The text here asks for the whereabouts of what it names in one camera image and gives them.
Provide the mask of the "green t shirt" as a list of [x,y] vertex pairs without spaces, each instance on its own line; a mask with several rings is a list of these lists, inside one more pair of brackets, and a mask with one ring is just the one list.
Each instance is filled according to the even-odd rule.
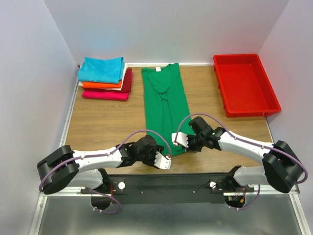
[[172,143],[181,121],[190,115],[179,70],[179,63],[162,68],[142,68],[146,129],[160,134],[168,143],[172,155],[185,152]]

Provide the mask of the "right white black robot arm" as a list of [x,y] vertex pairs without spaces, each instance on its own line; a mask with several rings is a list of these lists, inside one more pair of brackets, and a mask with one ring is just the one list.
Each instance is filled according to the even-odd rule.
[[288,193],[305,173],[302,163],[284,141],[255,141],[223,126],[213,129],[202,117],[196,117],[188,124],[194,132],[192,135],[181,132],[172,135],[172,141],[187,151],[200,152],[207,147],[233,152],[259,163],[259,166],[232,168],[220,183],[222,188],[231,192],[247,185],[269,185],[279,192]]

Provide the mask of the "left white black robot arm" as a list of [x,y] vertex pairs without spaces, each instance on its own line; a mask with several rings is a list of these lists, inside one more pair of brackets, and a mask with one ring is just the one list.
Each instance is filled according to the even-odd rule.
[[88,187],[97,193],[104,193],[109,182],[100,169],[127,167],[142,162],[168,170],[171,160],[162,154],[163,150],[164,147],[150,135],[104,150],[74,151],[69,145],[63,145],[37,164],[41,180],[39,190],[49,195],[66,187]]

